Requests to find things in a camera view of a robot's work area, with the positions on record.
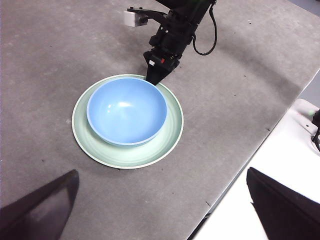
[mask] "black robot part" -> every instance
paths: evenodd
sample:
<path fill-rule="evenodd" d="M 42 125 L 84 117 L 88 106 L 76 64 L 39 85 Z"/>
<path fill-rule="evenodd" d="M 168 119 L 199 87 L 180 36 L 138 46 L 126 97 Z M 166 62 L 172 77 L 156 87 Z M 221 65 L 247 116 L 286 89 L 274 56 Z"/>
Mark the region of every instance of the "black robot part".
<path fill-rule="evenodd" d="M 179 59 L 193 40 L 199 23 L 210 5 L 216 3 L 215 0 L 156 1 L 170 8 L 168 14 L 132 7 L 127 10 L 147 16 L 141 18 L 141 22 L 154 19 L 160 23 L 156 34 L 149 40 L 153 48 L 143 54 L 148 66 L 146 80 L 154 85 L 179 65 Z"/>

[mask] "plate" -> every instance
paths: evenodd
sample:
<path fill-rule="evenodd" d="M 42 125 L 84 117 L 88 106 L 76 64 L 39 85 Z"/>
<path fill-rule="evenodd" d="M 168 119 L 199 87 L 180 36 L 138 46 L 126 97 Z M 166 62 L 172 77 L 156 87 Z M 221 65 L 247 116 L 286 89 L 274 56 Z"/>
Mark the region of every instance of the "plate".
<path fill-rule="evenodd" d="M 184 128 L 184 116 L 176 96 L 162 83 L 156 87 L 164 95 L 167 119 L 149 142 L 139 146 L 116 146 L 106 143 L 90 127 L 87 120 L 87 104 L 92 93 L 106 82 L 123 77 L 145 79 L 144 76 L 122 74 L 104 78 L 90 86 L 78 99 L 72 113 L 72 131 L 81 149 L 95 161 L 118 169 L 137 169 L 154 164 L 166 157 L 177 145 Z"/>

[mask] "bowl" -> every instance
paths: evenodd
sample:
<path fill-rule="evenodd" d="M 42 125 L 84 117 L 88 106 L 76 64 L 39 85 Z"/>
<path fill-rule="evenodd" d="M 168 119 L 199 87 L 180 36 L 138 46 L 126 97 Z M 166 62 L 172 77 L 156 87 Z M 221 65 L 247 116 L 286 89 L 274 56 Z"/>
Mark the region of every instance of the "bowl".
<path fill-rule="evenodd" d="M 87 120 L 107 143 L 136 146 L 154 138 L 168 114 L 164 95 L 150 82 L 120 77 L 97 88 L 91 95 Z"/>

